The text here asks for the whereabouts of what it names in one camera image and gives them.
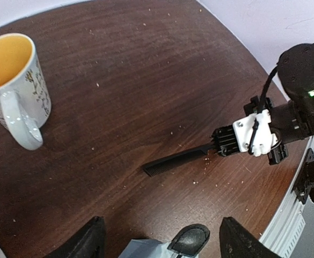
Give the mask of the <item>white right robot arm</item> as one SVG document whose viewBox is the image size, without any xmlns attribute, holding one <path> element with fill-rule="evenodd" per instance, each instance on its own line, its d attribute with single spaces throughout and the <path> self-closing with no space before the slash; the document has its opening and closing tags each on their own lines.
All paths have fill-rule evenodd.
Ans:
<svg viewBox="0 0 314 258">
<path fill-rule="evenodd" d="M 266 95 L 276 74 L 290 100 L 272 107 Z M 286 144 L 314 136 L 314 43 L 283 52 L 261 96 L 244 108 L 245 118 L 213 132 L 212 148 L 219 155 L 267 155 L 274 165 L 288 156 Z M 294 190 L 303 204 L 308 197 L 314 203 L 314 160 L 305 163 Z M 224 218 L 220 226 L 220 250 L 221 257 L 279 257 L 231 217 Z"/>
</svg>

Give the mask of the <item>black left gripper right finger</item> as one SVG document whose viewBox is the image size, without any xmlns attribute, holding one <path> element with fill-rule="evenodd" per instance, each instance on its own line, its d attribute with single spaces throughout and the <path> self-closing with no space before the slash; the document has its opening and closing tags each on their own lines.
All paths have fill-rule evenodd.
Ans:
<svg viewBox="0 0 314 258">
<path fill-rule="evenodd" d="M 222 258 L 280 258 L 233 217 L 223 218 L 219 235 Z"/>
</svg>

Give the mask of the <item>black hair comb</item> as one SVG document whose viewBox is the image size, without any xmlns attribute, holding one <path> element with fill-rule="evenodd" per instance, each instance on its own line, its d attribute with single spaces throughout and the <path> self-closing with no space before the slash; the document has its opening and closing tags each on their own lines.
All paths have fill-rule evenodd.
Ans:
<svg viewBox="0 0 314 258">
<path fill-rule="evenodd" d="M 191 149 L 175 153 L 158 160 L 154 160 L 142 165 L 142 170 L 150 177 L 162 174 L 176 167 L 187 164 L 191 161 L 203 158 L 209 151 L 214 150 L 214 144 L 209 143 Z"/>
</svg>

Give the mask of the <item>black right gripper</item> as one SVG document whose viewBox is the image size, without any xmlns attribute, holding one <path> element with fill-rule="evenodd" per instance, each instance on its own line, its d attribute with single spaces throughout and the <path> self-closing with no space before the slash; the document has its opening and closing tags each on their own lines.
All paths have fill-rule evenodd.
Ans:
<svg viewBox="0 0 314 258">
<path fill-rule="evenodd" d="M 226 157 L 240 153 L 238 141 L 232 125 L 217 128 L 211 135 L 214 149 Z"/>
</svg>

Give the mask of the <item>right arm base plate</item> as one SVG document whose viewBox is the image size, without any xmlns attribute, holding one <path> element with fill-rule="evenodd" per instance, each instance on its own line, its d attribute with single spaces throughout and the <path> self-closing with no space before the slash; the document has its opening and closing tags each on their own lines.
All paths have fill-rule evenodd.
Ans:
<svg viewBox="0 0 314 258">
<path fill-rule="evenodd" d="M 300 166 L 300 172 L 295 180 L 293 191 L 303 205 L 308 197 L 314 203 L 314 152 L 312 148 L 308 149 Z"/>
</svg>

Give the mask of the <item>grey zippered pouch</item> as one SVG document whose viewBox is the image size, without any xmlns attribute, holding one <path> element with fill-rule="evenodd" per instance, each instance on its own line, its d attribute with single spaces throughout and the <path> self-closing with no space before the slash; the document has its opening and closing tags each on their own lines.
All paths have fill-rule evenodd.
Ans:
<svg viewBox="0 0 314 258">
<path fill-rule="evenodd" d="M 155 239 L 132 239 L 119 255 L 122 257 L 198 257 L 210 238 L 203 224 L 182 228 L 170 242 Z"/>
</svg>

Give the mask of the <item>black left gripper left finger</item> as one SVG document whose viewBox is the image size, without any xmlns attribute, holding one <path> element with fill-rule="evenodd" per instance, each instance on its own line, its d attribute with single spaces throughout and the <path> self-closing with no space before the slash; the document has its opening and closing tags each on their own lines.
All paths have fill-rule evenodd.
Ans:
<svg viewBox="0 0 314 258">
<path fill-rule="evenodd" d="M 64 244 L 47 254 L 49 258 L 105 257 L 106 227 L 103 217 L 91 218 Z"/>
</svg>

